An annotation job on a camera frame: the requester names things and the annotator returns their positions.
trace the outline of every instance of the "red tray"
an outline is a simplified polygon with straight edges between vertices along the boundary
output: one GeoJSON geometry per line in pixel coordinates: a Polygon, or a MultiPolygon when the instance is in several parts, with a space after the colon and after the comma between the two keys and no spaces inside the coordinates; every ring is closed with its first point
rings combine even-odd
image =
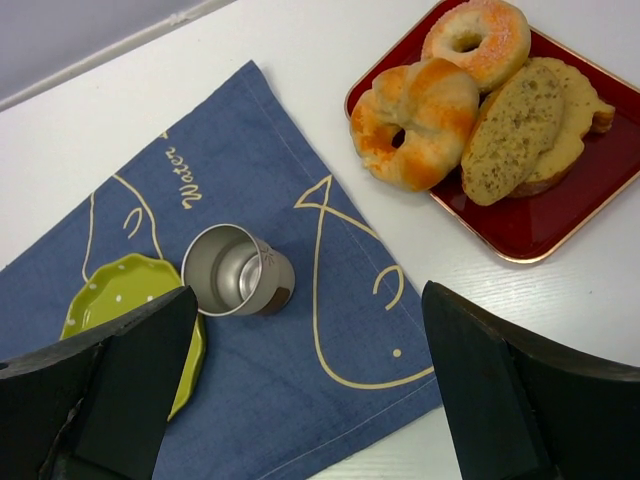
{"type": "MultiPolygon", "coordinates": [[[[443,0],[349,91],[351,115],[360,96],[382,71],[420,59],[433,24],[464,0],[443,0]]],[[[431,196],[501,257],[533,263],[551,255],[640,175],[640,91],[532,28],[531,55],[558,58],[586,75],[603,100],[616,107],[612,129],[585,137],[585,150],[569,175],[538,196],[504,199],[480,207],[462,191],[452,172],[431,196]]]]}

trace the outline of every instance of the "stainless steel cup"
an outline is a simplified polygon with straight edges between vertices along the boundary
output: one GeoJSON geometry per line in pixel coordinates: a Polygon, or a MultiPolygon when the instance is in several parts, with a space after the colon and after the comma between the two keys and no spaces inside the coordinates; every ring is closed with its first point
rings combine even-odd
{"type": "Polygon", "coordinates": [[[284,307],[295,285],[287,258],[237,225],[200,233],[184,256],[182,282],[203,315],[269,315],[284,307]]]}

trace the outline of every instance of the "blue placemat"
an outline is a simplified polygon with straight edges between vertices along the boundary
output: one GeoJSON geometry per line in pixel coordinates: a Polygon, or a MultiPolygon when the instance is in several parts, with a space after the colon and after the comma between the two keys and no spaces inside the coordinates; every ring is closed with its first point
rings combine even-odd
{"type": "Polygon", "coordinates": [[[286,255],[296,291],[273,317],[207,320],[154,479],[306,478],[440,404],[418,294],[253,62],[0,273],[0,358],[55,342],[101,265],[179,268],[223,222],[286,255]]]}

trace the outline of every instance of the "herb bread slice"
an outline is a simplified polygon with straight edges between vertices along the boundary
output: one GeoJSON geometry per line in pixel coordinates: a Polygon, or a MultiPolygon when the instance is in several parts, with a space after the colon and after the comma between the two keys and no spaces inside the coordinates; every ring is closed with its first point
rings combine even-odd
{"type": "Polygon", "coordinates": [[[462,187],[487,206],[529,177],[558,135],[562,85],[546,66],[528,61],[483,104],[462,155],[462,187]]]}
{"type": "Polygon", "coordinates": [[[536,57],[531,65],[543,65],[560,81],[565,110],[560,131],[551,150],[540,154],[536,166],[510,197],[528,197],[548,190],[571,170],[582,152],[582,138],[589,132],[604,133],[611,128],[615,108],[598,97],[589,79],[556,58],[536,57]]]}

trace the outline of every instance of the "green plate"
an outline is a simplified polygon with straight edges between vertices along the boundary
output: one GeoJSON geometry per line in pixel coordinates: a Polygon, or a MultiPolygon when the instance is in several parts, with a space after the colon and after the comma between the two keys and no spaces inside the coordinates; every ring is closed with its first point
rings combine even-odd
{"type": "MultiPolygon", "coordinates": [[[[182,285],[173,265],[165,260],[132,253],[100,267],[74,297],[60,339],[118,318],[182,285]]],[[[202,316],[198,315],[191,346],[168,420],[189,400],[205,352],[202,316]]]]}

